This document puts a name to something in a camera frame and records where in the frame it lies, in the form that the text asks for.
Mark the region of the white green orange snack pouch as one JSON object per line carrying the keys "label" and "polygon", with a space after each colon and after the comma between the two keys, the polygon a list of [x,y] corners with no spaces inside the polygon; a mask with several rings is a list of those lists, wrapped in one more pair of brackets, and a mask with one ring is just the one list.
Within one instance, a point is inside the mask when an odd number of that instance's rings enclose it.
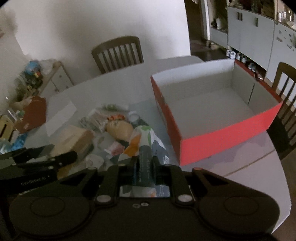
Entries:
{"label": "white green orange snack pouch", "polygon": [[120,188],[122,197],[168,197],[169,187],[156,185],[152,177],[152,158],[157,157],[161,165],[169,164],[170,158],[163,142],[150,126],[137,126],[129,140],[128,147],[119,155],[118,164],[129,164],[132,157],[136,158],[133,165],[133,184]]}

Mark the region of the cotton swab pack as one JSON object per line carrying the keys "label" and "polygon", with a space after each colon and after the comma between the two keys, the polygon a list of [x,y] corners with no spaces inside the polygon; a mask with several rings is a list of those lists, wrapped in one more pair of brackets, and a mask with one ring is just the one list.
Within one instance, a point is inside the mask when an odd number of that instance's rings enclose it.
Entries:
{"label": "cotton swab pack", "polygon": [[101,112],[101,109],[93,109],[88,115],[79,119],[79,124],[83,128],[88,128],[95,132],[105,132],[108,123],[108,115]]}

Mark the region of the green white tube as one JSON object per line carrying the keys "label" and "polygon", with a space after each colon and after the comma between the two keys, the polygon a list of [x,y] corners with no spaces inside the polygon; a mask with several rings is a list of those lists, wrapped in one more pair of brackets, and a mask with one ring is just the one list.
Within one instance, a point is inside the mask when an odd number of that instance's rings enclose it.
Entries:
{"label": "green white tube", "polygon": [[104,104],[100,109],[107,111],[129,111],[128,106],[126,105],[117,105],[117,104]]}

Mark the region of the yellow tissue box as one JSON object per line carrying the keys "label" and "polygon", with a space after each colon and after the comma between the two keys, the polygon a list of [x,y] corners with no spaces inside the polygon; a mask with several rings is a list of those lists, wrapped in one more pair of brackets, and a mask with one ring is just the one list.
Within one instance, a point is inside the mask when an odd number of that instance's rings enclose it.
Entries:
{"label": "yellow tissue box", "polygon": [[0,139],[10,142],[13,132],[14,122],[7,115],[2,115],[0,119]]}

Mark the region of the white paper sheet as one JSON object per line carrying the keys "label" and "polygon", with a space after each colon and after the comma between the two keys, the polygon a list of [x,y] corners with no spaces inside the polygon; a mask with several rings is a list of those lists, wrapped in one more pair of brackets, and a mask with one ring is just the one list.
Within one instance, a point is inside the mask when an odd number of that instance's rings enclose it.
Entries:
{"label": "white paper sheet", "polygon": [[52,136],[63,124],[77,112],[74,98],[57,94],[52,96],[47,103],[47,117],[45,129],[47,136]]}

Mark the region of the red booklet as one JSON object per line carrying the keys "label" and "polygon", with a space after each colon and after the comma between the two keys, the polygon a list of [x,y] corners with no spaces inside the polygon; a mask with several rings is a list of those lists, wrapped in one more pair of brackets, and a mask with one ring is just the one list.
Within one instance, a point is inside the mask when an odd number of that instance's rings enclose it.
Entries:
{"label": "red booklet", "polygon": [[46,122],[46,99],[34,96],[31,102],[23,108],[25,112],[22,121],[15,125],[15,129],[21,134],[42,126]]}

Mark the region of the small white round jar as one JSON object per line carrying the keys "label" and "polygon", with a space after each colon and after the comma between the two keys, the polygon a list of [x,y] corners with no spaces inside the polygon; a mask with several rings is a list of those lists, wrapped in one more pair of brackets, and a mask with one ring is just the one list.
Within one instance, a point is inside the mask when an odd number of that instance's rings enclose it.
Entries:
{"label": "small white round jar", "polygon": [[130,111],[127,114],[127,119],[130,123],[137,123],[140,120],[140,116],[136,111]]}

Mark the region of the red cardboard box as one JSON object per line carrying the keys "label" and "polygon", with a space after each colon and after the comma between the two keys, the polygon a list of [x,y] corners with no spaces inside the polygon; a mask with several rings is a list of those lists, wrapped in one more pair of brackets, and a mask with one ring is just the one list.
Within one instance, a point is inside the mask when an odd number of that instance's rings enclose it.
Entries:
{"label": "red cardboard box", "polygon": [[265,132],[281,100],[235,61],[156,73],[151,84],[179,164],[192,164]]}

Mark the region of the white drawer cabinet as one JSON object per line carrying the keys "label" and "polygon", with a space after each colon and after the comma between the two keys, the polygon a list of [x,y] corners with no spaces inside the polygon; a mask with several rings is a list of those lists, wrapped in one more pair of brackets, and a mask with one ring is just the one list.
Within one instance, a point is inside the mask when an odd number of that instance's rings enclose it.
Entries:
{"label": "white drawer cabinet", "polygon": [[74,86],[61,61],[43,62],[43,84],[38,89],[38,96],[45,99]]}

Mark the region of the blue globe toy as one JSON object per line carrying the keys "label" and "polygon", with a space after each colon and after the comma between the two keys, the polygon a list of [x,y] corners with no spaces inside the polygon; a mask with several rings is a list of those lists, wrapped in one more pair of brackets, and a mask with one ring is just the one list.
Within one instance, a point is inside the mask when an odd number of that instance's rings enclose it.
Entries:
{"label": "blue globe toy", "polygon": [[24,69],[24,74],[27,80],[42,79],[43,77],[41,74],[41,65],[38,61],[30,61]]}

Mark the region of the dark wooden chair right side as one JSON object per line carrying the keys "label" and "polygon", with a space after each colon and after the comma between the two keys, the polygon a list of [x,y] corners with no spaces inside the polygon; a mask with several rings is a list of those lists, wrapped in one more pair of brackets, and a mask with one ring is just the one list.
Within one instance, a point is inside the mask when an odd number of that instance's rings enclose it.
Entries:
{"label": "dark wooden chair right side", "polygon": [[280,62],[272,90],[277,90],[282,75],[287,77],[280,93],[277,94],[282,105],[267,130],[280,160],[295,149],[295,68]]}

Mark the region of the dark wooden chair at wall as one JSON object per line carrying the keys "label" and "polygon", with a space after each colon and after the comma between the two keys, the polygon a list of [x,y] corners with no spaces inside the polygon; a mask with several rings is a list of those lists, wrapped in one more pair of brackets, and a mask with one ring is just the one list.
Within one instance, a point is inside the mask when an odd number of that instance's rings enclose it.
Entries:
{"label": "dark wooden chair at wall", "polygon": [[140,39],[123,36],[103,42],[91,51],[101,74],[144,63]]}

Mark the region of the grey wall cabinet unit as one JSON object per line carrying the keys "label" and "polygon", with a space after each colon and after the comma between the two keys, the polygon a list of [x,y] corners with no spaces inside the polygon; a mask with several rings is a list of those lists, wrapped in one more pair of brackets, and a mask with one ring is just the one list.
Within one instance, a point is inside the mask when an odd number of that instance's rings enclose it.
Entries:
{"label": "grey wall cabinet unit", "polygon": [[207,36],[266,70],[272,81],[280,62],[295,66],[295,13],[282,1],[208,1]]}

